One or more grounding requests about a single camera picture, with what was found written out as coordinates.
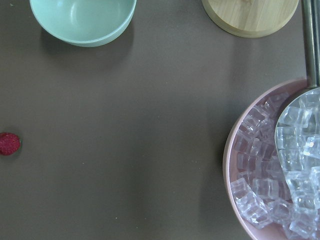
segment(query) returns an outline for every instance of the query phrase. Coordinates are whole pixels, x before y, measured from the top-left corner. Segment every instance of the bowl of ice cubes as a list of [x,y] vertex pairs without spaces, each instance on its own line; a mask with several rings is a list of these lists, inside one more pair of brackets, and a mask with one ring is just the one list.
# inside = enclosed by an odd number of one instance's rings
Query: bowl of ice cubes
[[[318,210],[297,210],[280,163],[292,164],[301,156],[290,151],[287,159],[279,159],[275,144],[281,106],[306,86],[305,79],[294,79],[269,89],[243,112],[228,136],[224,182],[235,215],[253,240],[320,240]],[[290,184],[309,187],[294,173]],[[308,201],[308,195],[301,201]]]

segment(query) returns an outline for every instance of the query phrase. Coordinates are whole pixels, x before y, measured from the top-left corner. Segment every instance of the pink bowl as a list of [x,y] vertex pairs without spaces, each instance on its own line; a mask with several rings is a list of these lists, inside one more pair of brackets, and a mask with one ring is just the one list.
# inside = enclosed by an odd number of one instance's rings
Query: pink bowl
[[280,93],[287,92],[290,95],[298,92],[299,90],[304,89],[307,86],[307,80],[305,79],[295,79],[289,80],[284,83],[281,83],[273,88],[269,89],[261,96],[259,96],[238,118],[236,123],[233,125],[231,132],[227,138],[226,145],[223,153],[223,177],[224,183],[231,202],[232,208],[239,222],[241,223],[244,230],[249,234],[253,240],[287,240],[286,236],[282,232],[282,229],[276,225],[271,224],[261,230],[256,229],[250,223],[245,221],[237,210],[236,203],[232,197],[230,183],[237,180],[237,151],[234,150],[234,145],[236,143],[236,133],[242,121],[248,112],[259,102],[265,101],[269,96],[277,95]]

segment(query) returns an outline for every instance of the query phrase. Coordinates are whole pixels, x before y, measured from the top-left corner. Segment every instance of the red berry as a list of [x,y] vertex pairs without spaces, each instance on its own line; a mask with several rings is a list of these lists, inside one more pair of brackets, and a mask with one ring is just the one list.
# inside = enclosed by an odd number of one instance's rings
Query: red berry
[[10,132],[0,133],[0,154],[11,155],[20,148],[20,139],[17,135]]

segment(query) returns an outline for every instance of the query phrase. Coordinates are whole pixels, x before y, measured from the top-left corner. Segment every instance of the pink bowl rim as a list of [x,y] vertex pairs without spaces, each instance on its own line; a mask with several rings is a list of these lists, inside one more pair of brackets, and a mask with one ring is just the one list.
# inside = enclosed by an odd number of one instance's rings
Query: pink bowl rim
[[237,219],[239,220],[240,224],[242,225],[242,227],[244,228],[244,230],[247,232],[247,234],[253,239],[253,240],[259,240],[256,238],[256,236],[252,233],[252,231],[248,228],[249,223],[246,223],[245,220],[240,216],[240,213],[238,212],[237,206],[235,201],[233,200],[233,196],[232,196],[232,192],[231,192],[231,186],[230,186],[230,158],[231,158],[231,152],[232,152],[232,147],[233,147],[233,143],[234,143],[234,139],[236,137],[237,134],[237,129],[240,127],[240,124],[242,123],[244,117],[248,114],[249,110],[253,108],[253,106],[255,106],[259,101],[261,101],[261,99],[263,99],[265,96],[271,94],[273,91],[296,83],[298,84],[305,84],[307,83],[307,80],[305,77],[300,77],[300,78],[296,78],[296,79],[291,79],[291,80],[287,80],[283,83],[280,83],[272,88],[270,88],[269,90],[267,90],[266,92],[264,92],[263,94],[261,94],[258,98],[256,98],[246,109],[245,111],[240,115],[240,117],[236,120],[235,124],[233,125],[233,127],[231,128],[231,131],[228,135],[228,138],[226,140],[226,144],[224,147],[224,151],[223,151],[223,164],[222,164],[222,168],[223,168],[223,178],[224,178],[224,184],[225,184],[225,188],[231,203],[231,206],[233,208],[233,211],[237,217]]

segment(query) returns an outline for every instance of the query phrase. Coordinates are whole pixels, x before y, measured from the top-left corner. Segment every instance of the scoop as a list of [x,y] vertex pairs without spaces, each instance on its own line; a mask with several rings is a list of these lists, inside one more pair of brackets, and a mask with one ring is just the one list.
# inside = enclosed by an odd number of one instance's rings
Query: scoop
[[[299,178],[299,174],[310,174],[312,167],[320,166],[320,0],[302,0],[301,4],[307,87],[293,95],[280,111],[274,138],[293,203],[296,207],[316,210],[320,207],[319,196],[314,193],[314,201],[309,204],[301,198],[295,199],[296,191],[306,193],[305,186],[298,186],[299,189],[290,186],[297,179],[289,179],[287,174],[295,172],[295,178]],[[293,150],[298,150],[299,157],[292,157]]]

